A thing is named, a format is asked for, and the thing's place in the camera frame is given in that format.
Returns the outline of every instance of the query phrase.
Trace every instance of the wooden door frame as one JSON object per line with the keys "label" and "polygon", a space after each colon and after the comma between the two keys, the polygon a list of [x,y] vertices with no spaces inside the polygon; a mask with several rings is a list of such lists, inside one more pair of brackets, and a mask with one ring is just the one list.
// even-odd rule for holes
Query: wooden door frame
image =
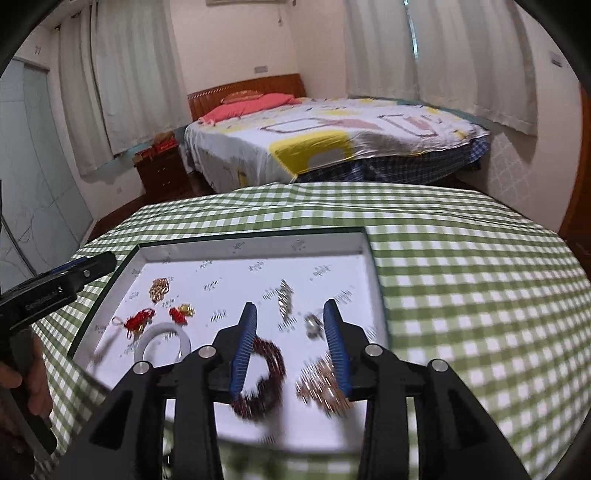
{"label": "wooden door frame", "polygon": [[591,168],[591,99],[582,87],[581,106],[583,111],[583,128],[579,169],[577,171],[577,177],[574,181],[573,194],[570,198],[569,207],[566,210],[562,225],[558,231],[558,234],[564,239],[568,237],[571,230],[575,213],[579,207],[579,201],[581,199],[583,188],[591,188],[590,185],[585,185],[585,183],[587,183],[587,169]]}

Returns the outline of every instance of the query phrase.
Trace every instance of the gold bell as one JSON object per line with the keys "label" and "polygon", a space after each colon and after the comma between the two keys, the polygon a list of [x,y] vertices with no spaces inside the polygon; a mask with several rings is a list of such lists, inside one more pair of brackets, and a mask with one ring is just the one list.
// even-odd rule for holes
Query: gold bell
{"label": "gold bell", "polygon": [[191,308],[191,305],[188,303],[183,303],[179,308],[179,312],[185,315],[185,317],[192,317],[195,315],[195,310]]}

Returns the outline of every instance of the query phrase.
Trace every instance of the silver ring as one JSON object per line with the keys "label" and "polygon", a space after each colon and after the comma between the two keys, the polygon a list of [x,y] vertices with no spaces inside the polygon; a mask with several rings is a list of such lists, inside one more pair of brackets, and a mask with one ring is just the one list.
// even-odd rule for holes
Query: silver ring
{"label": "silver ring", "polygon": [[134,352],[134,363],[143,361],[146,347],[148,346],[148,344],[152,340],[154,340],[154,338],[156,338],[158,335],[167,332],[176,333],[178,339],[181,341],[181,347],[178,350],[178,357],[176,359],[176,362],[183,361],[185,357],[191,353],[191,339],[184,332],[184,330],[176,323],[164,322],[152,325],[150,328],[148,328],[142,333],[142,336],[138,342],[138,346]]}

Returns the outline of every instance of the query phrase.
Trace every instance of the white curtain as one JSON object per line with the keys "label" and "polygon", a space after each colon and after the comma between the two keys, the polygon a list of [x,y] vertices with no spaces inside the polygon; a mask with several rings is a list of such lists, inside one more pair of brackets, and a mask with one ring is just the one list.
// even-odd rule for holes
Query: white curtain
{"label": "white curtain", "polygon": [[97,5],[96,80],[115,154],[191,121],[164,4],[100,0]]}
{"label": "white curtain", "polygon": [[61,23],[61,98],[76,165],[87,175],[113,159],[96,88],[90,49],[90,8]]}
{"label": "white curtain", "polygon": [[349,95],[418,98],[413,42],[402,0],[345,0],[345,47]]}
{"label": "white curtain", "polygon": [[514,0],[410,0],[420,99],[537,134],[530,44]]}

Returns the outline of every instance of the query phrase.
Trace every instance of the green checkered tablecloth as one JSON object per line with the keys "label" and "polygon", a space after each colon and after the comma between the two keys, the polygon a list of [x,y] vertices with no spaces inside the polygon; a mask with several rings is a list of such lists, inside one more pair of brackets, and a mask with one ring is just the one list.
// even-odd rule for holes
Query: green checkered tablecloth
{"label": "green checkered tablecloth", "polygon": [[[545,478],[590,408],[591,285],[556,234],[482,194],[369,183],[247,188],[144,207],[77,256],[110,250],[121,261],[146,241],[335,226],[367,229],[395,353],[449,361],[530,475]],[[47,347],[60,453],[104,396],[66,352],[107,280],[35,326]],[[416,478],[413,421],[410,435]],[[226,479],[342,480],[357,470],[355,456],[220,448]]]}

